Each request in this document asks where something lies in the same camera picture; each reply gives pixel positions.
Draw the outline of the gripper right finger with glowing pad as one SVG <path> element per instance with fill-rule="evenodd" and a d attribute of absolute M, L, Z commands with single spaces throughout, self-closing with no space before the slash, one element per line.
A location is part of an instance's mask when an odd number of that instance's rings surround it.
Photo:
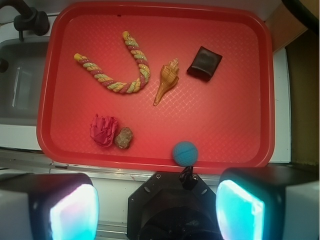
<path fill-rule="evenodd" d="M 293 166 L 228 168 L 215 209 L 224 240 L 318 240 L 319 174 Z"/>

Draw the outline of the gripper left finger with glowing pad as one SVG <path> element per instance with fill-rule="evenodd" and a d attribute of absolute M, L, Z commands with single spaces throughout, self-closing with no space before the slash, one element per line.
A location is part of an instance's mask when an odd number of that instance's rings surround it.
<path fill-rule="evenodd" d="M 93 240 L 99 197 L 84 173 L 0 176 L 2 240 Z"/>

